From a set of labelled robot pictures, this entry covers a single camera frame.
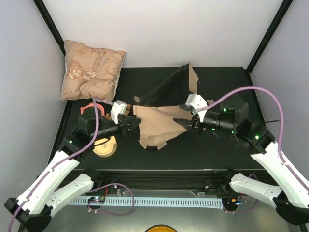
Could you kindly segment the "beige pet tent fabric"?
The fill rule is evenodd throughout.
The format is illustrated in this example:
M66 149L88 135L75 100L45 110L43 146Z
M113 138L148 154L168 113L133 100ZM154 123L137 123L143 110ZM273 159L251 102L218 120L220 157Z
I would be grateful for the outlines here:
M180 108L190 94L197 94L199 77L189 62L170 75L156 80L133 97L132 113L141 119L139 143L150 151L157 151L168 141L186 132L175 118L192 118L189 111Z

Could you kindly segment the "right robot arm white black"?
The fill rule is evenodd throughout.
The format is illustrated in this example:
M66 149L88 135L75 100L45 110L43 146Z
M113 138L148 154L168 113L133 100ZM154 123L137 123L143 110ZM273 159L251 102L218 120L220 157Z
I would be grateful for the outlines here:
M187 131L222 132L261 164L277 183L275 186L266 184L230 169L219 183L220 191L225 195L243 193L264 202L290 224L308 223L309 182L282 152L278 152L278 142L272 133L262 123L249 120L248 103L234 95L220 103L220 112L202 110L203 106L209 107L206 100L190 94L180 108L189 111L192 119L174 118L174 121Z

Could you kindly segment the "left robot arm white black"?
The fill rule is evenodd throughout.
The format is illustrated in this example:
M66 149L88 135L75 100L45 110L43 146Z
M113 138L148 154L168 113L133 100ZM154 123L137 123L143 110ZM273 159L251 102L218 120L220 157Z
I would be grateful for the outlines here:
M83 113L72 133L63 139L58 151L35 182L18 198L9 198L4 206L29 232L42 232L55 214L84 193L105 188L102 174L86 168L75 180L58 186L95 147L95 140L126 136L141 123L134 116L119 115L113 122L104 116Z

